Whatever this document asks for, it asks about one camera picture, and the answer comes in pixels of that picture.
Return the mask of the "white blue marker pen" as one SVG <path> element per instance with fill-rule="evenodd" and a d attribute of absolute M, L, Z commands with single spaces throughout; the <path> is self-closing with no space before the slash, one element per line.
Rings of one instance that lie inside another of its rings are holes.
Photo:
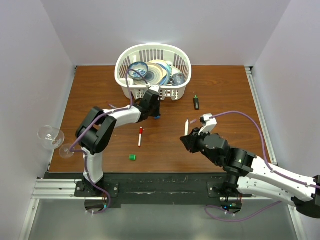
<path fill-rule="evenodd" d="M 185 127 L 184 127 L 184 135 L 185 135 L 185 136 L 187 136 L 187 135 L 189 134 L 189 124 L 190 124 L 190 122 L 189 122 L 189 120 L 187 119 L 187 120 L 185 121 Z"/>

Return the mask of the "white red marker pen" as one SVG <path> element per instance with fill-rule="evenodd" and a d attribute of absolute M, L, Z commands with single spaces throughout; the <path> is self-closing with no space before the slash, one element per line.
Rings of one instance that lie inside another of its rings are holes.
<path fill-rule="evenodd" d="M 139 133 L 139 138 L 138 138 L 138 147 L 140 148 L 142 144 L 142 133 Z"/>

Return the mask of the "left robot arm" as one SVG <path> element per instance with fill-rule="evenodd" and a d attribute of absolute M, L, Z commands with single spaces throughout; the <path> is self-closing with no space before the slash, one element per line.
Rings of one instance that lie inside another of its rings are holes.
<path fill-rule="evenodd" d="M 159 117 L 160 87 L 151 86 L 142 99 L 128 106 L 110 110 L 93 107 L 76 131 L 76 144 L 81 147 L 84 159 L 82 183 L 92 196 L 99 196 L 105 190 L 103 172 L 103 151 L 107 148 L 114 129 L 140 123 L 149 117 Z"/>

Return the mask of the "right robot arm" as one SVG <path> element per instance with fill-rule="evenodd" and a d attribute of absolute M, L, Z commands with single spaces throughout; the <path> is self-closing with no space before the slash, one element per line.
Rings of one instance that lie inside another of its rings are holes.
<path fill-rule="evenodd" d="M 180 137 L 186 150 L 201 153 L 221 167 L 227 178 L 221 191 L 227 197 L 256 195 L 286 203 L 307 217 L 320 217 L 320 177 L 309 177 L 272 165 L 254 153 L 230 146 L 219 134 L 194 128 Z"/>

